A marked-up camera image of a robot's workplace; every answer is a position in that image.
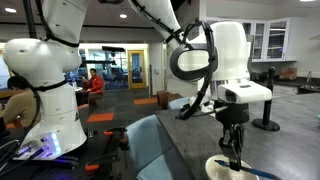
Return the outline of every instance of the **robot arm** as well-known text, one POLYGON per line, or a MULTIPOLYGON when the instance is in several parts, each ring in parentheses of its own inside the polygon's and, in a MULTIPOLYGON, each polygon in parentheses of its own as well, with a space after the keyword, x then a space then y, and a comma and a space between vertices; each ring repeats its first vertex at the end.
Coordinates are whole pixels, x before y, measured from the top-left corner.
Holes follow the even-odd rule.
MULTIPOLYGON (((99 0, 117 4, 123 0, 99 0)), ((23 76, 41 100, 41 121, 26 135, 21 147, 30 151, 16 159, 26 160, 41 147, 48 147, 36 160, 52 160, 86 141, 80 123, 73 88, 63 72, 79 67, 80 31, 90 0, 36 0, 46 38, 13 39, 7 42, 3 59, 10 69, 23 76)))
POLYGON ((181 80, 198 80, 204 77, 197 99, 190 108, 183 108, 178 118, 185 120, 192 116, 210 86, 210 99, 214 101, 213 112, 224 127, 219 145, 223 154, 229 158, 230 168, 239 171, 243 146, 241 124, 249 121, 248 103, 272 98, 269 89, 249 81, 249 55, 242 25, 236 22, 219 22, 209 27, 204 22, 196 22, 193 26, 201 24, 205 33, 189 41, 186 34, 182 37, 181 31, 174 33, 180 26, 169 0, 161 3, 157 0, 129 2, 166 39, 173 50, 170 58, 173 74, 181 80))

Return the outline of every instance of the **seated person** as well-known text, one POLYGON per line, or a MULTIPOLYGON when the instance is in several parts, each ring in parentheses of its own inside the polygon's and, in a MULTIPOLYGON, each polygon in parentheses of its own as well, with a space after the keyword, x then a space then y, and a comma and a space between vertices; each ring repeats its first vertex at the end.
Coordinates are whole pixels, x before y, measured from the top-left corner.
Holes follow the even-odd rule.
POLYGON ((91 92, 96 92, 98 94, 102 94, 101 88, 103 87, 104 81, 103 79, 97 75, 97 70, 94 68, 90 69, 90 80, 86 80, 82 77, 83 89, 78 94, 77 103, 78 106, 88 103, 88 96, 91 92))
MULTIPOLYGON (((0 107, 0 119, 5 125, 13 123, 15 127, 28 127, 36 114, 36 99, 28 84, 18 76, 8 79, 8 88, 15 92, 5 107, 0 107)), ((40 121, 40 112, 35 124, 40 121)))

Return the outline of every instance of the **door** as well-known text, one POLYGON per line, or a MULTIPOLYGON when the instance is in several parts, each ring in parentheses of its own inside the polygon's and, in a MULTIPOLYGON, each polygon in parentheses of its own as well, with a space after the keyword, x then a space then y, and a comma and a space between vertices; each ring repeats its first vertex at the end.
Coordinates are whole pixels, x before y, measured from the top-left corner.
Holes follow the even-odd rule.
POLYGON ((143 50, 128 51, 128 78, 130 89, 146 87, 146 71, 143 53, 143 50))
POLYGON ((290 19, 268 21, 266 57, 268 61, 284 61, 290 19))
POLYGON ((256 22, 254 24, 254 46, 253 46, 253 61, 262 62, 263 61, 263 44, 264 44, 264 34, 265 34, 265 23, 256 22))

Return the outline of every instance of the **office chair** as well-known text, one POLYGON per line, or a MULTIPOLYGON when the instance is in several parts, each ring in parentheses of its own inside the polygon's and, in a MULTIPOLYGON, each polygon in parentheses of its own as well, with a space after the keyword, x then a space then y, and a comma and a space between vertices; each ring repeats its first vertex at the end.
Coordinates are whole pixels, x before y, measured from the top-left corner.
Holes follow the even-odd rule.
POLYGON ((3 118, 0 118, 0 139, 8 136, 10 131, 7 130, 6 125, 4 124, 3 118))
POLYGON ((101 92, 102 94, 99 94, 97 92, 90 92, 88 95, 88 104, 89 104, 89 109, 90 107, 96 102, 96 100, 100 100, 103 108, 106 109, 106 106, 103 102, 103 91, 105 89, 106 83, 103 83, 103 86, 101 87, 101 92))
POLYGON ((137 179, 190 179, 186 165, 155 115, 129 125, 127 137, 137 179))

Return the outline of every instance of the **doorway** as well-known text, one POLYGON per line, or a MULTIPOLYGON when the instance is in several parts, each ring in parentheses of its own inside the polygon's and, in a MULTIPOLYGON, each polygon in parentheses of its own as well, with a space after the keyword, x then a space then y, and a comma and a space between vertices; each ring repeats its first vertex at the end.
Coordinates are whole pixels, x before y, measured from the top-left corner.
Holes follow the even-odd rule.
POLYGON ((143 50, 128 50, 128 78, 130 89, 146 87, 146 70, 143 50))

